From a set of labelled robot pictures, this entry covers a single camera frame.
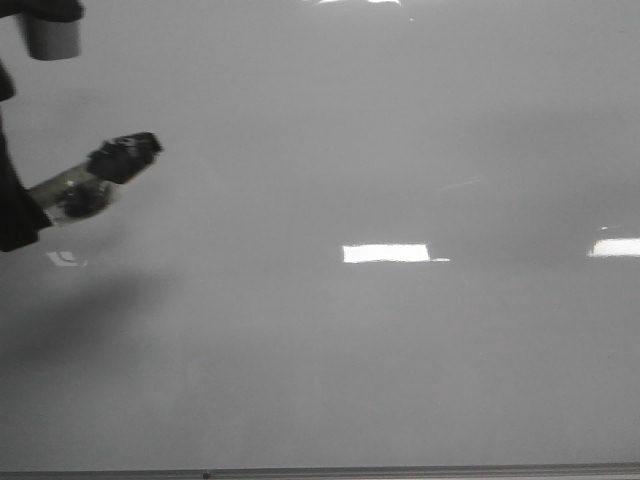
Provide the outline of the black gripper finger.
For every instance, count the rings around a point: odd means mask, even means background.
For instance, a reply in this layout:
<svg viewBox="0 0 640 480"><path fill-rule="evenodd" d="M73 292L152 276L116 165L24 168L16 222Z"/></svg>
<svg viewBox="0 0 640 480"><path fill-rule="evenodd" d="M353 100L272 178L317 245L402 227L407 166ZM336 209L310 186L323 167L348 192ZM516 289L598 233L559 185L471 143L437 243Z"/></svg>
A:
<svg viewBox="0 0 640 480"><path fill-rule="evenodd" d="M52 226L21 182L1 124L1 251L12 252L36 243L39 232Z"/></svg>

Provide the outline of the grey cylindrical robot arm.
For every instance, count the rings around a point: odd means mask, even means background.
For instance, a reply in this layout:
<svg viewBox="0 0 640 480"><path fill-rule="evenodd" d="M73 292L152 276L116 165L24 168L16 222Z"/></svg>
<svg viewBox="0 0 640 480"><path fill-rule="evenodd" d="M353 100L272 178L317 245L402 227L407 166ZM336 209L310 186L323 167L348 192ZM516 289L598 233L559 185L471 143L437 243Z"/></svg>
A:
<svg viewBox="0 0 640 480"><path fill-rule="evenodd" d="M21 25L29 55L57 61L80 55L80 26L84 6L79 1L3 1L1 17L14 17ZM52 225L24 187L1 135L1 251L12 252L39 240L39 232Z"/></svg>

